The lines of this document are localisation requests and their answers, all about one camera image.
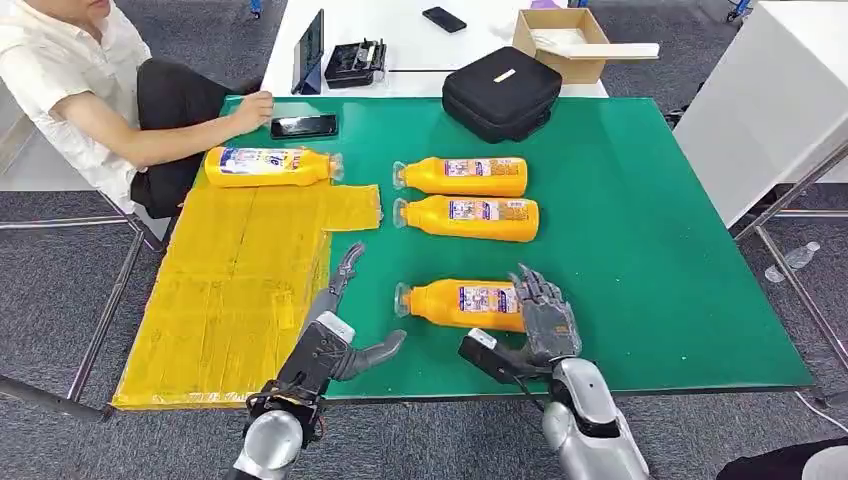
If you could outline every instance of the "metal table leg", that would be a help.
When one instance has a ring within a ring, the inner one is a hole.
[[[798,181],[792,188],[789,189],[786,193],[783,194],[782,197],[778,198],[776,202],[774,202],[770,207],[765,209],[763,213],[760,214],[750,225],[745,227],[738,235],[736,235],[736,241],[739,242],[743,240],[748,235],[754,233],[754,229],[766,223],[770,218],[775,216],[778,212],[789,206],[792,203],[792,200],[798,198],[801,195],[801,192],[810,187],[810,185],[814,184],[816,180],[823,177],[827,172],[829,172],[833,167],[839,164],[845,157],[848,157],[848,141],[844,142],[839,146],[836,150],[833,151],[830,155],[827,156],[824,160],[822,160],[815,168],[810,170],[809,173],[804,175],[801,180]]]
[[[0,222],[0,230],[39,230],[46,228],[88,227],[93,225],[113,225],[129,223],[120,216],[61,218],[58,220],[36,220],[32,222]]]
[[[813,320],[816,322],[816,326],[818,327],[821,334],[825,337],[825,340],[830,344],[833,352],[836,354],[837,359],[844,367],[845,371],[848,372],[848,351],[845,348],[842,340],[836,334],[836,331],[833,327],[828,323],[827,319],[822,314],[821,310],[819,310],[816,303],[810,297],[807,290],[804,288],[804,285],[798,280],[798,277],[795,275],[795,272],[789,268],[789,265],[786,263],[786,258],[780,252],[780,249],[777,248],[777,245],[772,240],[771,236],[765,229],[765,223],[773,217],[782,217],[782,218],[848,218],[848,210],[838,209],[838,210],[809,210],[809,209],[786,209],[793,200],[795,200],[801,192],[810,187],[813,183],[815,183],[819,178],[823,177],[827,172],[829,172],[833,167],[838,165],[843,159],[848,157],[848,140],[843,142],[838,148],[836,148],[830,155],[828,155],[824,160],[822,160],[815,168],[813,168],[809,173],[804,175],[798,183],[793,185],[783,196],[777,199],[774,204],[769,206],[759,217],[757,217],[750,225],[745,227],[739,234],[736,235],[736,242],[740,242],[744,240],[747,236],[752,233],[756,233],[763,240],[768,249],[769,253],[772,257],[774,257],[775,262],[777,262],[780,269],[783,271],[783,274],[789,280],[790,285],[798,294],[801,299],[801,303],[803,303],[804,308],[810,313],[810,316],[813,317]],[[823,395],[818,395],[817,400],[822,403],[827,404],[830,403],[840,403],[844,401],[848,401],[848,393],[837,393],[830,397],[824,397]]]
[[[792,285],[792,288],[794,288],[795,292],[798,293],[798,296],[801,297],[801,303],[803,303],[807,311],[810,312],[810,315],[816,322],[816,326],[819,327],[819,330],[821,330],[824,334],[825,339],[836,353],[836,357],[839,359],[839,362],[842,363],[842,366],[846,371],[848,371],[848,351],[845,350],[845,345],[836,336],[836,331],[830,323],[827,322],[827,319],[824,318],[821,310],[819,310],[819,307],[815,304],[815,302],[813,302],[813,299],[810,297],[810,294],[807,293],[804,285],[802,285],[801,281],[798,280],[798,276],[795,275],[795,272],[791,268],[789,268],[789,264],[786,263],[786,258],[780,252],[780,249],[777,248],[777,245],[774,243],[774,240],[772,240],[766,229],[763,227],[755,227],[755,230],[760,238],[763,239],[763,243],[766,244],[766,248],[768,248],[769,253],[771,253],[772,257],[774,257],[774,260],[786,276],[789,284]]]
[[[91,342],[82,357],[77,374],[74,376],[74,381],[71,383],[71,389],[68,391],[68,399],[73,402],[78,402],[82,389],[88,381],[88,375],[91,373],[91,368],[94,366],[94,360],[97,359],[97,354],[100,353],[100,347],[106,339],[106,332],[109,330],[109,325],[112,323],[112,317],[115,315],[115,309],[118,307],[118,302],[124,293],[129,279],[130,272],[135,265],[138,254],[141,251],[141,244],[144,241],[144,234],[141,231],[136,231],[133,243],[130,245],[130,251],[127,252],[124,258],[124,264],[121,266],[121,271],[118,272],[118,278],[112,286],[112,293],[106,301],[106,307],[100,315],[100,321],[97,322],[97,327],[94,330],[94,336],[91,337]]]
[[[87,407],[5,375],[0,375],[0,393],[89,422],[104,420],[107,416],[105,410]]]
[[[112,286],[112,292],[109,295],[109,299],[106,302],[106,306],[104,307],[102,314],[100,315],[100,320],[94,330],[91,342],[83,355],[82,362],[80,363],[79,369],[71,383],[71,388],[68,392],[67,398],[54,395],[40,388],[36,388],[32,385],[28,385],[4,375],[0,375],[0,394],[6,394],[85,421],[100,421],[108,418],[108,415],[112,410],[111,407],[107,406],[103,410],[97,410],[79,403],[79,399],[82,395],[82,390],[88,381],[91,369],[94,366],[94,361],[97,359],[97,354],[100,352],[100,347],[106,339],[106,332],[109,329],[109,325],[112,323],[112,318],[114,317],[118,302],[121,300],[121,296],[126,288],[130,273],[132,272],[133,266],[135,265],[136,259],[141,251],[141,245],[145,242],[145,232],[135,225],[130,218],[124,216],[0,223],[0,230],[32,230],[120,223],[129,223],[135,232],[135,237],[130,245],[129,252],[127,252],[127,256],[124,258],[124,263],[121,265],[121,270],[118,272],[118,278]]]

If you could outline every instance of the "plastic bottle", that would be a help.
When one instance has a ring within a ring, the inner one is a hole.
[[[539,230],[539,206],[516,198],[444,197],[420,202],[395,200],[394,224],[433,235],[529,242]]]
[[[786,254],[786,263],[793,272],[798,271],[810,263],[810,260],[813,259],[813,255],[815,255],[819,248],[821,246],[816,242],[810,242],[800,246]],[[766,279],[772,283],[780,283],[786,277],[780,271],[780,267],[772,265],[766,269]]]
[[[303,148],[215,147],[203,163],[209,182],[219,187],[306,186],[344,175],[341,154]]]
[[[447,279],[412,288],[399,283],[395,314],[410,313],[446,327],[524,331],[521,304],[509,282]]]
[[[527,162],[523,158],[429,157],[392,168],[395,188],[413,187],[425,193],[520,197],[527,188]]]

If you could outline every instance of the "green mat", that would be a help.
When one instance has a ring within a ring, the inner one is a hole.
[[[232,108],[230,100],[225,111]],[[337,138],[275,142],[268,131],[232,146],[298,146],[342,152],[346,184],[380,185],[379,230],[333,235],[332,261],[357,240],[367,246],[339,315],[355,344],[392,329],[409,336],[392,361],[328,397],[456,397],[513,394],[457,355],[466,330],[396,318],[397,282],[505,280],[518,262],[541,271],[571,301],[583,357],[616,392],[790,388],[812,379],[739,254],[662,115],[649,99],[561,98],[548,125],[521,143],[489,145],[450,119],[437,98],[279,99],[277,116],[336,113]],[[395,161],[428,156],[521,156],[526,197],[542,209],[527,244],[438,237],[395,229]],[[523,336],[498,334],[514,345]],[[542,391],[543,386],[534,385]]]

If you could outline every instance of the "bottle cap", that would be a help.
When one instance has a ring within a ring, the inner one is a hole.
[[[392,165],[392,185],[395,186],[395,190],[400,190],[406,186],[406,177],[403,171],[405,168],[406,164],[403,162],[395,162]]]
[[[330,178],[337,182],[344,178],[344,157],[341,153],[330,155]]]
[[[395,199],[395,203],[392,205],[392,219],[394,220],[396,228],[403,228],[406,226],[407,205],[409,205],[409,202],[402,198]]]
[[[412,289],[405,283],[398,283],[395,287],[395,315],[405,317],[409,315],[409,295]]]

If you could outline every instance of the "man's hand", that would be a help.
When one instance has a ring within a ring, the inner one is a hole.
[[[234,131],[238,135],[250,133],[271,120],[274,97],[270,92],[256,92],[244,97],[241,105],[230,114]]]

